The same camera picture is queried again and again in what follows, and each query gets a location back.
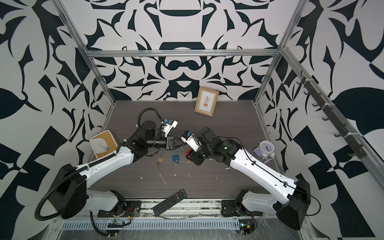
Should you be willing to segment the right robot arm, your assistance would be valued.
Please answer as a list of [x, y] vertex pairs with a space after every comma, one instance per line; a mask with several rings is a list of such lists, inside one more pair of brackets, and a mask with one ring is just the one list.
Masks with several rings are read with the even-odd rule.
[[252, 156], [238, 138], [217, 136], [208, 127], [196, 135], [185, 131], [181, 139], [191, 148], [186, 154], [187, 159], [196, 165], [214, 159], [245, 174], [269, 192], [267, 195], [251, 191], [239, 194], [238, 200], [245, 210], [275, 214], [289, 228], [301, 229], [314, 199], [305, 179], [295, 181], [276, 172]]

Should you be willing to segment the red padlock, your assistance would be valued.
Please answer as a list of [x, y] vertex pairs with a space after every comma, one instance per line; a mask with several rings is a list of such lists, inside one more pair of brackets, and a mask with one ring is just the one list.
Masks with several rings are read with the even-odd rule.
[[193, 149], [189, 149], [186, 153], [185, 153], [185, 156], [187, 159], [191, 159], [192, 158], [192, 153], [194, 152]]

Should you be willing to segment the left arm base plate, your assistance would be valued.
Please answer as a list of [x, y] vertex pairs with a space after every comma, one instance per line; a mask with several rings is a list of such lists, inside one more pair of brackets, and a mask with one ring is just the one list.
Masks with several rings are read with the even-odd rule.
[[100, 210], [98, 218], [120, 218], [120, 217], [138, 217], [141, 212], [141, 201], [125, 201], [124, 204], [118, 203], [111, 211]]

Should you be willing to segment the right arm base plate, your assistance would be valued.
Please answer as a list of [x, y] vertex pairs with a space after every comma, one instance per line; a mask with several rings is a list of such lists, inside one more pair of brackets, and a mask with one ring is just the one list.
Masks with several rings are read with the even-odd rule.
[[247, 216], [249, 211], [243, 204], [236, 200], [222, 200], [221, 201], [221, 215], [223, 217], [242, 217]]

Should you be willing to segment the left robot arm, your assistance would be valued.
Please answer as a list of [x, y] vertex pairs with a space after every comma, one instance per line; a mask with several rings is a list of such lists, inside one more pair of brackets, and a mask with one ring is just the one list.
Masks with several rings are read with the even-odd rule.
[[34, 216], [38, 221], [47, 221], [55, 217], [69, 219], [82, 211], [105, 211], [114, 216], [121, 216], [127, 210], [124, 197], [116, 190], [106, 192], [91, 191], [90, 187], [110, 173], [128, 166], [148, 154], [150, 148], [176, 150], [178, 139], [170, 135], [178, 122], [169, 118], [160, 118], [157, 127], [153, 121], [141, 122], [145, 112], [158, 111], [147, 108], [139, 113], [135, 132], [110, 154], [92, 162], [73, 167], [62, 167], [51, 188], [38, 203]]

